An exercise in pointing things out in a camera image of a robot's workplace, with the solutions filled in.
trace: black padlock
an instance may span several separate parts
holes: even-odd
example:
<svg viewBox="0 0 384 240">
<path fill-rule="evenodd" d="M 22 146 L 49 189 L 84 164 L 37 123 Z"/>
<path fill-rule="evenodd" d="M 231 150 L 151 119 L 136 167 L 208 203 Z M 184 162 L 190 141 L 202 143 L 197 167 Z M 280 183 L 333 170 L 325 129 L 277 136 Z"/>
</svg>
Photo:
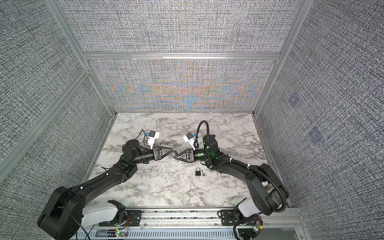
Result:
<svg viewBox="0 0 384 240">
<path fill-rule="evenodd" d="M 195 176 L 201 176 L 200 168 L 196 168 Z"/>
</svg>

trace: enclosure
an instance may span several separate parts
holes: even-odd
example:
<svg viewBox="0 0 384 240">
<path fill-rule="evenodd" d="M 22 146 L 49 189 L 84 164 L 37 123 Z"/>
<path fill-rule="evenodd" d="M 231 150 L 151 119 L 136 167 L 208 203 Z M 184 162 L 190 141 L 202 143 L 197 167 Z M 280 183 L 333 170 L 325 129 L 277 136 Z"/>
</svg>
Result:
<svg viewBox="0 0 384 240">
<path fill-rule="evenodd" d="M 103 173 L 141 129 L 160 133 L 155 145 L 188 148 L 182 137 L 201 120 L 226 153 L 271 165 L 308 238 L 384 238 L 382 1 L 0 6 L 1 239 L 49 239 L 36 222 L 56 188 Z M 93 203 L 245 197 L 242 181 L 169 157 Z"/>
</svg>

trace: textured wall panel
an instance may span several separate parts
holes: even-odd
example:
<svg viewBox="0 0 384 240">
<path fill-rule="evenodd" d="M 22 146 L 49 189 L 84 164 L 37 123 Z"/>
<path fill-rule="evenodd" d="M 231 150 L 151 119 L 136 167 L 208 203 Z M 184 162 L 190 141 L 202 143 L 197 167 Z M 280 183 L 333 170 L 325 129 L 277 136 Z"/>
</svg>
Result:
<svg viewBox="0 0 384 240">
<path fill-rule="evenodd" d="M 59 0 L 85 51 L 279 52 L 300 0 Z"/>
<path fill-rule="evenodd" d="M 86 79 L 0 186 L 2 240 L 15 226 L 17 239 L 49 239 L 36 225 L 42 209 L 57 187 L 82 182 L 109 120 Z"/>
<path fill-rule="evenodd" d="M 252 111 L 273 61 L 92 60 L 118 112 Z"/>
<path fill-rule="evenodd" d="M 83 69 L 43 0 L 0 3 L 0 162 Z"/>
<path fill-rule="evenodd" d="M 383 12 L 315 1 L 258 116 L 315 240 L 384 239 Z"/>
</svg>

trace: white marble surface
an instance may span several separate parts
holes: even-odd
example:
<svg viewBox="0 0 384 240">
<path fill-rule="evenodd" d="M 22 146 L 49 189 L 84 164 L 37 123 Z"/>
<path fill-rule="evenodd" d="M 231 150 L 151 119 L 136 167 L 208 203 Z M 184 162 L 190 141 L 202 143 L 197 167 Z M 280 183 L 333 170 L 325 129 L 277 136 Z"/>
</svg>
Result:
<svg viewBox="0 0 384 240">
<path fill-rule="evenodd" d="M 200 121 L 209 123 L 219 148 L 236 160 L 260 165 L 267 163 L 251 114 L 245 113 L 123 113 L 119 114 L 93 169 L 91 178 L 111 167 L 122 154 L 121 147 L 144 131 L 160 132 L 155 146 L 173 147 L 177 152 L 191 148 L 184 142 L 187 133 L 196 133 Z M 200 128 L 199 144 L 206 134 Z M 144 135 L 138 140 L 142 145 Z M 206 176 L 195 176 L 199 167 Z M 91 204 L 114 199 L 125 206 L 234 206 L 250 197 L 246 184 L 235 177 L 210 171 L 199 162 L 186 163 L 167 156 L 139 164 L 134 176 L 98 196 Z"/>
</svg>

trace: black mounting plate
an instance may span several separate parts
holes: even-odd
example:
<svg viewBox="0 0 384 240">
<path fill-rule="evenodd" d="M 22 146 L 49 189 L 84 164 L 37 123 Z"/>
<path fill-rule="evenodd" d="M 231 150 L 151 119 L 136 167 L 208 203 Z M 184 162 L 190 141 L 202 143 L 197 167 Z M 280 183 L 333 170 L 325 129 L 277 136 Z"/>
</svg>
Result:
<svg viewBox="0 0 384 240">
<path fill-rule="evenodd" d="M 141 220 L 141 210 L 129 210 L 125 212 L 127 214 L 127 218 L 130 218 L 130 220 L 128 221 L 128 226 L 138 227 Z M 99 223 L 99 226 L 100 227 L 116 227 L 116 228 L 123 227 L 123 226 L 116 226 L 113 224 L 113 222 L 101 222 Z"/>
<path fill-rule="evenodd" d="M 223 226 L 234 226 L 237 223 L 234 210 L 220 210 L 221 225 Z M 248 222 L 242 223 L 242 225 L 255 225 L 256 219 L 250 219 Z"/>
</svg>

